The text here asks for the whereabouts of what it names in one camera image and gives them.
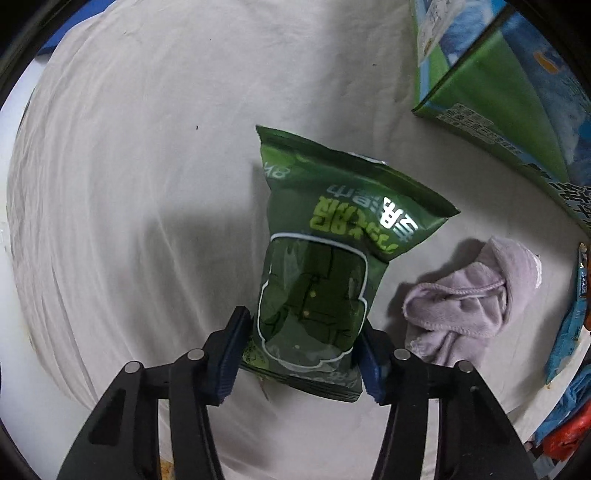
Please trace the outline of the open cardboard box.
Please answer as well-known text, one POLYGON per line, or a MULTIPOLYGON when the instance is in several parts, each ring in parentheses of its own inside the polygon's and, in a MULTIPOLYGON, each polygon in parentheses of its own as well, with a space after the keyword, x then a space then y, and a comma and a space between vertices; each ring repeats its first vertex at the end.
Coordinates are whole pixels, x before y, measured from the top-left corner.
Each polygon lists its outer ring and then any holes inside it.
POLYGON ((413 112, 531 180, 590 229, 590 89, 508 1, 414 1, 413 112))

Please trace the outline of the red plastic bag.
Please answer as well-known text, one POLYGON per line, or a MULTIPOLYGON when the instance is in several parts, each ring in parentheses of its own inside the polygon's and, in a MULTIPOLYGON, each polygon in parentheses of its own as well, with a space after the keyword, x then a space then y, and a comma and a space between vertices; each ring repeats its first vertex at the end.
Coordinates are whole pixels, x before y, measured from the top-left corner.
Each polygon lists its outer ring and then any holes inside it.
POLYGON ((581 409, 542 442, 543 453, 553 460, 566 461, 590 431, 590 411, 581 409))

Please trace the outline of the blue Nestle powder pouch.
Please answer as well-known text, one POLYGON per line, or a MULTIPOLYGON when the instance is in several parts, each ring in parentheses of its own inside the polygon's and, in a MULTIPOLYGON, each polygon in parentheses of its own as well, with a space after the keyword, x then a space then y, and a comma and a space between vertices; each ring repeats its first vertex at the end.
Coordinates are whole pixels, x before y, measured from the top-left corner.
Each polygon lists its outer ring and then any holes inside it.
POLYGON ((589 249, 580 243, 577 251, 574 297, 562 320, 551 353, 545 365, 545 384, 550 384, 566 366, 578 345, 586 318, 588 295, 589 249))

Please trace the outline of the blue cloth on floor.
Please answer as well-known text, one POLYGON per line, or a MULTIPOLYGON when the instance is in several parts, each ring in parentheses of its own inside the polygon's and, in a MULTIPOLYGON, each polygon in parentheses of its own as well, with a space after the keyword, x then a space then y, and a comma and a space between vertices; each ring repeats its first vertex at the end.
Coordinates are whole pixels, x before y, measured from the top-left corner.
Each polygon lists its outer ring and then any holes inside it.
POLYGON ((534 433, 534 444, 541 442, 556 428, 575 415, 590 399, 590 365, 584 366, 534 433))

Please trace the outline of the green snack bag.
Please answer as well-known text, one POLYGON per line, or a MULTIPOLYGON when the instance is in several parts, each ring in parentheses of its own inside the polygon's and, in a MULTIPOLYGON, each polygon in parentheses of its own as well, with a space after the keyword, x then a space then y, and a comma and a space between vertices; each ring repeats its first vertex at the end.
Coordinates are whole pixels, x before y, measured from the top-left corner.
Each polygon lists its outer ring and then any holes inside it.
POLYGON ((384 162, 270 127, 257 134, 270 242, 242 365, 353 403, 362 392, 353 346, 390 263, 457 209, 384 162))

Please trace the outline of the lilac towel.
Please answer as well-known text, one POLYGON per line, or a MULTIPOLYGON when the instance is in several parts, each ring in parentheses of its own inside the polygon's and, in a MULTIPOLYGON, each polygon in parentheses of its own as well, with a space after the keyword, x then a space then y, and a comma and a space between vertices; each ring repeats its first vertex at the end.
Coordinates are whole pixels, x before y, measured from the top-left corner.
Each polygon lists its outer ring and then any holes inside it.
POLYGON ((430 364, 480 367, 492 340, 524 313, 542 281, 538 255, 493 237, 467 266, 409 291, 402 306, 405 347, 430 364))

